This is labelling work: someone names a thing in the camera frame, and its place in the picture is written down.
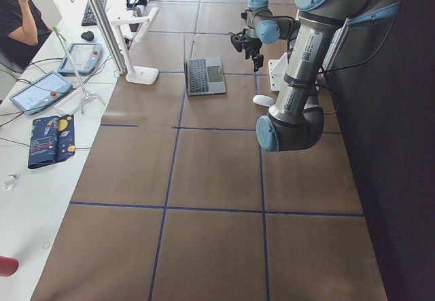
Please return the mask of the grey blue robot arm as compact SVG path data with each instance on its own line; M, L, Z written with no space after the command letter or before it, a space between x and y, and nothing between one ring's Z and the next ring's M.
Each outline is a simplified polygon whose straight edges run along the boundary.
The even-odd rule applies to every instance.
M315 80L334 33L344 24L395 16L401 0L295 0L300 25L274 105L258 118L256 135L268 152L315 145L324 129Z
M237 52L244 52L245 59L251 59L254 64L254 72L257 72L264 62L264 57L260 53L262 41L256 34L253 24L254 11L268 8L268 0L248 0L247 9L241 13L246 27L239 33L231 35L231 43Z

